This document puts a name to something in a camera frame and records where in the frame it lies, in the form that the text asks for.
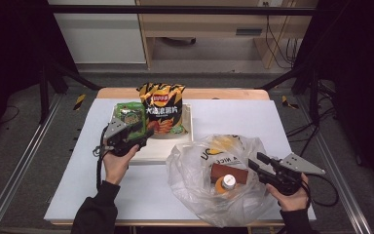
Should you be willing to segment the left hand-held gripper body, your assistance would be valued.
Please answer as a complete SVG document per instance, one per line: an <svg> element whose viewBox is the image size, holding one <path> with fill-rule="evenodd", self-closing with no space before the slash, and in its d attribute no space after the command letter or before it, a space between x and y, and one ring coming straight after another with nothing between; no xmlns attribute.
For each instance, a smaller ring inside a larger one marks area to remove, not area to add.
<svg viewBox="0 0 374 234"><path fill-rule="evenodd" d="M143 142L138 141L141 136L129 138L130 133L130 125L119 118L112 117L101 135L102 151L111 151L115 156L121 157L125 156L135 145L141 148Z"/></svg>

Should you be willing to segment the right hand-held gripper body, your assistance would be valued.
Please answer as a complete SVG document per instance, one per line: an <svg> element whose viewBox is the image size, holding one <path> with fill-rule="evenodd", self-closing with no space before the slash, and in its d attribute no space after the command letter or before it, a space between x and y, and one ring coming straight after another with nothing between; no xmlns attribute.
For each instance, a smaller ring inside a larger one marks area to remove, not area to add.
<svg viewBox="0 0 374 234"><path fill-rule="evenodd" d="M294 194L302 186L301 174L325 174L324 169L294 153L290 153L284 159L271 158L269 165L273 168L274 173L265 171L265 174L259 175L259 181L273 185L285 196Z"/></svg>

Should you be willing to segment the green snack packet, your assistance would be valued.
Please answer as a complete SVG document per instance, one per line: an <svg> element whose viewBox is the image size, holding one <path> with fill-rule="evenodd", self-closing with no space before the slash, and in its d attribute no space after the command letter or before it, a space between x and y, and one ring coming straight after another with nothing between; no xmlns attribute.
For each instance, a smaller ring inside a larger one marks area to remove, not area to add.
<svg viewBox="0 0 374 234"><path fill-rule="evenodd" d="M143 122L144 132L143 133L130 133L129 138L142 137L145 134L145 108L140 102L119 102L114 107L114 116L119 118L127 125L131 125L137 122Z"/></svg>

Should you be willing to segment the brown cardboard box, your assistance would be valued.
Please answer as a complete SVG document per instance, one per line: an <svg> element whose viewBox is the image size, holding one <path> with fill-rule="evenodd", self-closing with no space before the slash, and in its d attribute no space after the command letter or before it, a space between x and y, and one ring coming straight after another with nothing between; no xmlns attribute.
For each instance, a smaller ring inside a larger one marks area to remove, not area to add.
<svg viewBox="0 0 374 234"><path fill-rule="evenodd" d="M220 177L231 175L239 184L246 184L248 171L226 165L213 164L210 170L210 181L215 183Z"/></svg>

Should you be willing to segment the orange juice bottle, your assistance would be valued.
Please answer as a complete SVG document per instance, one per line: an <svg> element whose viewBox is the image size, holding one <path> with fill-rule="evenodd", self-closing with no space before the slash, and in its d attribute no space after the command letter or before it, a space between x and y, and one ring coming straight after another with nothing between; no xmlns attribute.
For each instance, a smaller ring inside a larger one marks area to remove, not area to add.
<svg viewBox="0 0 374 234"><path fill-rule="evenodd" d="M214 189L218 194L226 194L232 191L236 185L237 181L233 175L224 175L215 182Z"/></svg>

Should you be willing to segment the black and yellow chips bag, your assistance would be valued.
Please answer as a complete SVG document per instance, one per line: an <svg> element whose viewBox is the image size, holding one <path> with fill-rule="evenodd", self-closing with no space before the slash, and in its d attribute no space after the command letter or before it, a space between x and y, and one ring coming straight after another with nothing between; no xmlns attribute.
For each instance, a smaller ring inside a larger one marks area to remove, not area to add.
<svg viewBox="0 0 374 234"><path fill-rule="evenodd" d="M155 135L184 134L183 92L184 85L167 83L145 83L137 88L144 105L147 128Z"/></svg>

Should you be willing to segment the clear plastic shopping bag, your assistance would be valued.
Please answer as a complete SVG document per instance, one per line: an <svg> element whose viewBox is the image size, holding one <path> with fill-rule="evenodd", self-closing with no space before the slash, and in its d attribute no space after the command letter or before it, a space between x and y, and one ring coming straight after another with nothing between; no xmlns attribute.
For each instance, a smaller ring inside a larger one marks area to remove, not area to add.
<svg viewBox="0 0 374 234"><path fill-rule="evenodd" d="M212 135L177 144L167 158L168 185L175 197L201 220L217 227L243 226L264 215L274 204L266 187L247 163L264 152L258 137ZM210 181L213 164L248 171L246 184L226 193Z"/></svg>

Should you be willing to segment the person's right hand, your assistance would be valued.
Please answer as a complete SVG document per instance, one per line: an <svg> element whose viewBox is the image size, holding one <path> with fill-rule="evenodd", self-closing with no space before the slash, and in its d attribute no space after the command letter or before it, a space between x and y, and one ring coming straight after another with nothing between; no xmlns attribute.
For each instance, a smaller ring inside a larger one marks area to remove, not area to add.
<svg viewBox="0 0 374 234"><path fill-rule="evenodd" d="M289 196L281 194L276 187L269 183L266 184L266 188L278 200L283 212L294 212L308 208L309 196L303 187Z"/></svg>

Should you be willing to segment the person's left hand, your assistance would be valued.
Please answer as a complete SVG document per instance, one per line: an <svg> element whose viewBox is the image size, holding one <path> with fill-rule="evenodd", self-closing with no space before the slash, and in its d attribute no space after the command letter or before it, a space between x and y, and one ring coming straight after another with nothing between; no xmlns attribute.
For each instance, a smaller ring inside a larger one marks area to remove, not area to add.
<svg viewBox="0 0 374 234"><path fill-rule="evenodd" d="M106 153L103 157L105 180L111 184L119 185L138 149L139 146L135 145L125 156L121 157L115 156L111 152Z"/></svg>

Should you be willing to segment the white table cover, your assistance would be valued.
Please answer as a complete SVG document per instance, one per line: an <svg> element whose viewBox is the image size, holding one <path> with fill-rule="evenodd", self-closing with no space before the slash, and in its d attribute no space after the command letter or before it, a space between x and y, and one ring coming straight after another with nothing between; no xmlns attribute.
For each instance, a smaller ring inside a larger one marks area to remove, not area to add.
<svg viewBox="0 0 374 234"><path fill-rule="evenodd" d="M44 219L70 225L84 200L96 193L94 148L109 122L117 98L96 99ZM212 134L259 137L270 156L283 158L291 149L275 103L251 99L187 99L194 140ZM204 226L171 192L166 163L130 165L116 199L118 225Z"/></svg>

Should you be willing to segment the yellow and black floor tape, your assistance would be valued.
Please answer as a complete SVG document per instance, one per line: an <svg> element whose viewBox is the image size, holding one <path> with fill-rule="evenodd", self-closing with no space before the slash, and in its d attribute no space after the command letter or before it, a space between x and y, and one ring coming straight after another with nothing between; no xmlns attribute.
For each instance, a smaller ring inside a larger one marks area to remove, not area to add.
<svg viewBox="0 0 374 234"><path fill-rule="evenodd" d="M286 96L281 96L281 103L283 106L292 108L292 109L299 109L298 104L290 103Z"/></svg>

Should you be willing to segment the black metal stand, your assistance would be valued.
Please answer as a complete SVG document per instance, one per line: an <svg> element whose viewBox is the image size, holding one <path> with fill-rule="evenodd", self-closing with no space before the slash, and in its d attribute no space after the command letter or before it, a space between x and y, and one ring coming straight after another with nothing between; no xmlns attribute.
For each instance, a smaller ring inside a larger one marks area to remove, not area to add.
<svg viewBox="0 0 374 234"><path fill-rule="evenodd" d="M50 114L48 85L51 85L57 94L65 94L68 90L68 85L64 81L64 77L69 77L93 91L99 91L101 89L101 86L92 83L91 81L79 75L77 72L73 72L65 68L64 66L60 65L59 63L54 62L44 64L40 71L39 84L41 102L41 123L43 123L49 117Z"/></svg>
<svg viewBox="0 0 374 234"><path fill-rule="evenodd" d="M309 116L313 123L317 126L319 123L318 75L316 71L309 65L301 64L293 67L279 78L259 87L259 90L269 91L290 78L295 78L295 82L291 88L293 94L301 95L305 93L307 88L310 89Z"/></svg>

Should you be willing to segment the white cabinet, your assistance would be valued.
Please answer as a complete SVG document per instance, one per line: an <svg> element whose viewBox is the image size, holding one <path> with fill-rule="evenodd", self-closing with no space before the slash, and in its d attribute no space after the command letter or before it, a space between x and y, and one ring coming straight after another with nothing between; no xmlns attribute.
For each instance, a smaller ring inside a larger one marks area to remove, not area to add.
<svg viewBox="0 0 374 234"><path fill-rule="evenodd" d="M137 14L55 14L76 63L145 63Z"/></svg>

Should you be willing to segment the beige wooden desk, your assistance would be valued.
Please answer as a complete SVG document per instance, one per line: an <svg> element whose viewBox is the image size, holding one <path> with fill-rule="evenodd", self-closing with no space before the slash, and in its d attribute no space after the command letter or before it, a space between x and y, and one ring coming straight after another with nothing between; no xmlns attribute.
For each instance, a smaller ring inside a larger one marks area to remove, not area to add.
<svg viewBox="0 0 374 234"><path fill-rule="evenodd" d="M138 6L222 6L314 8L318 0L135 0ZM304 38L309 16L141 14L141 31L148 42L155 38L252 38L265 68L284 54L285 39Z"/></svg>

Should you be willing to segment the aluminium floor rail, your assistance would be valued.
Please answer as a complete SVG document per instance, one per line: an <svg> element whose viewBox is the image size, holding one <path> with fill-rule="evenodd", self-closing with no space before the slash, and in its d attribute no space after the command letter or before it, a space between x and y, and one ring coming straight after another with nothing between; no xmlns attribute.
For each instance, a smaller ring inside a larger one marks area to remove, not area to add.
<svg viewBox="0 0 374 234"><path fill-rule="evenodd" d="M312 125L312 139L305 144L303 156L324 166L322 177L310 175L313 180L313 209L317 220L313 222L323 234L372 234L353 190L336 161L325 134L331 129L335 110L327 97L318 99L318 125Z"/></svg>
<svg viewBox="0 0 374 234"><path fill-rule="evenodd" d="M25 173L27 172L30 163L36 155L36 152L46 135L49 127L51 126L54 117L58 111L59 105L63 99L63 95L55 94L50 105L50 110L48 115L44 120L38 125L32 139L27 144L27 147L23 151L17 166L13 170L10 178L8 179L5 187L0 194L0 221L2 220L6 210L11 204L21 181Z"/></svg>

